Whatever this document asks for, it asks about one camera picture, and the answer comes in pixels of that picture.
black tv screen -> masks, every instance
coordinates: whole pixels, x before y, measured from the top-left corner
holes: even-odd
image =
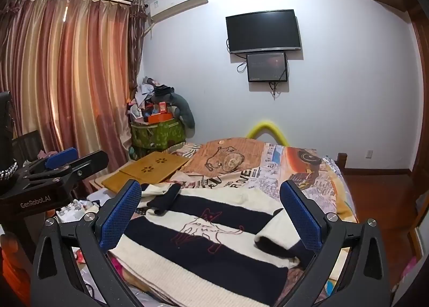
[[[230,53],[301,49],[293,10],[274,10],[228,16]]]

orange object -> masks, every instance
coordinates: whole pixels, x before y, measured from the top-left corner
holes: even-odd
[[[170,121],[170,119],[173,119],[173,115],[171,113],[156,113],[154,115],[149,116],[147,121],[150,124],[154,124],[154,123]]]
[[[7,254],[3,250],[3,277],[9,284],[14,293],[26,306],[30,306],[30,292],[29,292],[29,275],[28,273],[20,268],[14,267],[10,263]]]
[[[160,113],[167,113],[167,103],[165,101],[158,104],[160,107]]]

small screen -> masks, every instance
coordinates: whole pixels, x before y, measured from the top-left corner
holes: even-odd
[[[247,77],[249,82],[286,82],[284,52],[247,54]]]
[[[227,31],[230,53],[301,49],[293,10],[228,16]]]

white wall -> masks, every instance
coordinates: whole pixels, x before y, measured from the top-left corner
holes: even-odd
[[[409,23],[411,34],[413,35],[413,46],[414,46],[414,52],[416,55],[416,62],[417,62],[417,80],[418,80],[418,113],[417,113],[417,127],[416,127],[416,138],[414,142],[414,149],[413,153],[411,154],[411,161],[410,161],[410,170],[413,170],[414,163],[416,161],[417,152],[419,149],[419,143],[420,143],[420,135],[422,132],[422,124],[423,124],[423,105],[424,105],[424,92],[423,92],[423,68],[422,68],[422,59],[420,57],[420,51],[419,51],[419,44],[417,43],[417,38],[415,37],[415,32],[413,25],[411,22]]]
[[[274,101],[268,84],[235,70],[225,17],[277,9],[295,10],[303,51],[287,53],[289,83]],[[189,141],[245,136],[270,119],[293,146],[346,152],[348,168],[409,168],[419,81],[406,20],[372,0],[209,0],[155,25],[142,66],[188,100],[196,120]]]

brown curtain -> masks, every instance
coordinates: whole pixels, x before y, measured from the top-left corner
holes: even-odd
[[[22,0],[4,0],[0,9],[0,59],[11,59],[14,49],[14,23],[16,18],[19,19],[21,14]],[[12,61],[0,61],[0,91],[4,91],[10,87],[10,83],[15,80],[12,76],[11,69]],[[13,110],[12,115],[15,122],[20,121],[17,116],[17,110]],[[15,124],[14,129],[16,134],[21,135],[21,125]]]
[[[108,172],[127,161],[129,12],[100,0],[22,1],[0,57],[19,134],[39,130],[48,151],[102,149]]]
[[[128,25],[128,84],[131,98],[134,98],[136,92],[137,75],[140,71],[140,63],[142,61],[143,36],[147,19],[145,8],[145,3],[139,0],[134,0],[130,7],[130,22]]]

